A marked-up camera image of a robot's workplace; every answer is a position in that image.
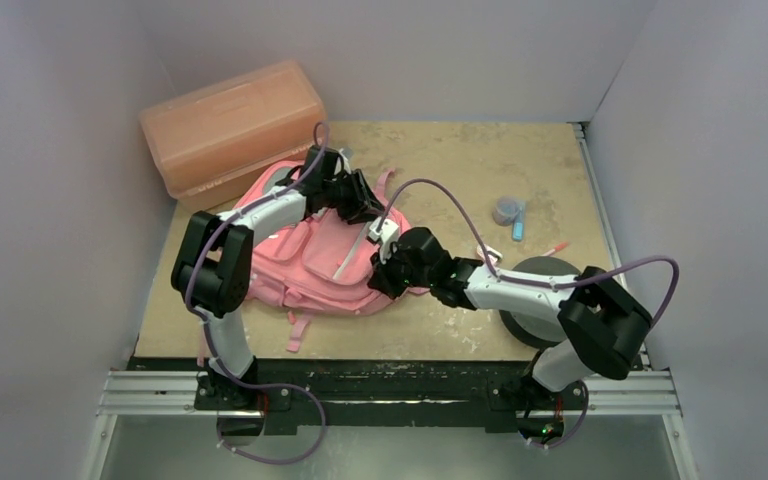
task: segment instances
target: wooden board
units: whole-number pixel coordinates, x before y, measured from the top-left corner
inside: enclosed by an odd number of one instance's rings
[[[404,181],[425,177],[446,185],[465,206],[484,241],[505,256],[503,267],[540,255],[562,241],[558,257],[583,268],[610,266],[602,225],[572,127],[566,124],[334,122],[331,146],[354,151],[353,168],[373,181],[397,173],[388,195]],[[500,195],[528,202],[525,240],[496,225]],[[427,226],[453,256],[474,255],[463,218],[434,187],[414,185],[396,206],[413,225]],[[191,212],[179,206],[161,254],[135,354],[192,357],[199,324],[169,283],[172,263]],[[402,360],[520,360],[534,350],[515,340],[498,313],[451,309],[430,295],[407,296],[368,317],[318,315],[301,351],[285,350],[286,310],[246,302],[243,318],[252,351],[261,357]]]

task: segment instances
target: purple cable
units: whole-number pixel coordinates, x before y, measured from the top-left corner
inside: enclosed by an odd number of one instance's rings
[[[584,423],[584,417],[587,416],[587,410],[590,408],[590,390],[587,389],[587,385],[584,383],[584,380],[579,380],[578,383],[581,384],[581,394],[584,396],[584,404],[581,406],[581,415],[578,416],[575,424],[573,424],[572,428],[569,432],[567,432],[566,435],[562,436],[557,442],[545,443],[541,445],[541,447],[547,448],[549,450],[560,447],[564,443],[568,442],[573,437],[573,435],[575,435],[575,432],[581,428],[581,424]]]
[[[320,145],[317,142],[316,132],[319,130],[319,127],[322,127],[325,130],[325,136],[322,140],[322,144]],[[274,197],[280,197],[287,193],[289,193],[291,190],[295,189],[298,185],[301,184],[301,182],[304,181],[305,178],[312,172],[322,161],[322,157],[325,156],[325,148],[328,146],[328,138],[330,136],[331,129],[328,127],[328,125],[325,122],[317,122],[317,124],[313,127],[313,141],[317,145],[319,145],[321,148],[319,149],[319,153],[317,153],[316,158],[314,158],[313,163],[310,165],[310,168],[305,170],[302,175],[292,184],[290,184],[287,188],[280,190],[277,192]],[[235,384],[249,389],[249,390],[267,390],[270,388],[287,388],[290,390],[296,390],[298,392],[301,392],[305,395],[307,395],[314,405],[316,405],[316,409],[319,411],[319,417],[322,419],[322,428],[319,431],[319,436],[316,437],[316,441],[313,442],[313,445],[310,446],[307,450],[305,450],[303,453],[295,456],[290,457],[286,459],[272,459],[272,458],[264,458],[258,455],[254,455],[248,452],[244,452],[242,450],[237,449],[236,447],[230,447],[227,443],[222,440],[222,445],[227,448],[232,453],[235,453],[237,455],[246,457],[248,459],[266,463],[269,465],[289,465],[291,463],[296,463],[304,460],[305,458],[311,456],[313,452],[316,451],[317,448],[319,448],[319,445],[322,443],[322,439],[325,437],[325,432],[327,430],[326,425],[326,419],[325,419],[325,409],[322,407],[322,402],[319,401],[316,396],[314,396],[309,391],[305,390],[304,388],[293,385],[291,383],[267,383],[262,385],[254,385],[250,383],[246,383],[236,376],[234,376],[233,373],[231,373],[230,370],[228,370],[228,367],[225,366],[225,363],[222,362],[222,359],[219,358],[219,354],[216,352],[216,345],[213,343],[213,336],[210,334],[210,328],[208,327],[208,317],[205,313],[200,312],[193,306],[193,289],[195,288],[195,279],[198,277],[198,272],[201,270],[202,266],[204,265],[204,259],[207,257],[207,253],[210,252],[210,249],[213,247],[213,244],[216,243],[216,240],[219,238],[219,236],[222,234],[222,232],[225,231],[225,229],[228,228],[229,225],[231,225],[233,222],[238,220],[243,214],[251,210],[252,208],[255,208],[257,206],[263,205],[264,203],[268,202],[273,198],[273,195],[265,196],[258,198],[257,200],[253,201],[252,203],[240,208],[236,213],[228,217],[224,222],[222,222],[219,227],[216,228],[216,230],[213,232],[213,235],[208,238],[207,243],[204,245],[204,248],[201,250],[201,253],[199,253],[199,257],[196,260],[196,264],[193,266],[193,272],[190,276],[190,281],[187,283],[187,290],[184,293],[184,304],[187,306],[187,310],[189,310],[191,313],[196,315],[202,320],[202,325],[204,325],[204,338],[207,343],[207,348],[210,350],[210,354],[213,356],[214,359],[216,359],[216,365],[219,367],[220,370],[222,370],[222,373],[228,377],[232,382]]]
[[[449,200],[451,200],[452,203],[455,204],[455,207],[457,207],[457,209],[461,212],[461,215],[463,216],[464,220],[466,220],[466,224],[467,226],[469,226],[469,229],[472,232],[472,235],[475,237],[475,240],[478,242],[478,246],[481,248],[481,252],[484,255],[484,264],[487,265],[487,269],[490,270],[490,273],[492,273],[493,276],[501,280],[504,280],[506,282],[516,283],[518,285],[550,288],[552,290],[566,290],[568,288],[578,288],[578,287],[586,287],[588,285],[593,285],[594,283],[605,281],[616,275],[628,272],[629,270],[634,270],[635,268],[642,267],[643,265],[646,265],[649,263],[666,262],[670,264],[670,266],[672,267],[673,275],[672,275],[672,278],[670,279],[670,285],[669,287],[667,287],[667,293],[664,295],[664,299],[661,301],[661,306],[658,307],[658,310],[655,312],[655,315],[652,317],[653,327],[655,326],[656,323],[658,323],[658,320],[661,319],[661,316],[664,314],[664,310],[667,309],[667,305],[670,304],[670,300],[672,300],[673,298],[673,294],[675,293],[676,286],[678,285],[678,274],[679,274],[678,262],[676,262],[675,259],[671,257],[667,257],[665,255],[653,255],[651,257],[641,258],[640,260],[635,260],[626,265],[622,265],[609,272],[600,273],[599,275],[585,278],[583,280],[577,280],[575,282],[558,283],[555,285],[552,285],[551,283],[548,283],[548,282],[541,282],[539,280],[526,280],[522,278],[509,277],[507,275],[499,275],[499,272],[496,271],[496,267],[493,266],[493,262],[490,261],[490,253],[487,251],[487,246],[484,244],[484,240],[481,239],[481,235],[478,234],[478,229],[475,228],[475,224],[472,222],[472,219],[469,218],[469,215],[466,213],[466,210],[463,208],[463,205],[461,205],[458,199],[455,198],[455,196],[452,194],[451,191],[449,191],[448,188],[444,187],[439,182],[436,182],[434,180],[430,180],[427,178],[414,178],[413,180],[408,180],[407,182],[403,183],[401,186],[399,186],[399,188],[396,189],[396,192],[393,194],[393,197],[390,199],[390,202],[387,204],[387,208],[384,209],[384,215],[381,216],[381,220],[378,223],[379,229],[381,228],[381,224],[384,222],[384,219],[387,218],[387,215],[390,213],[390,209],[393,208],[393,205],[396,203],[396,199],[399,197],[402,191],[404,191],[405,188],[415,183],[427,183],[429,185],[433,185],[438,189],[440,189],[444,194],[446,194],[447,197],[449,197]]]

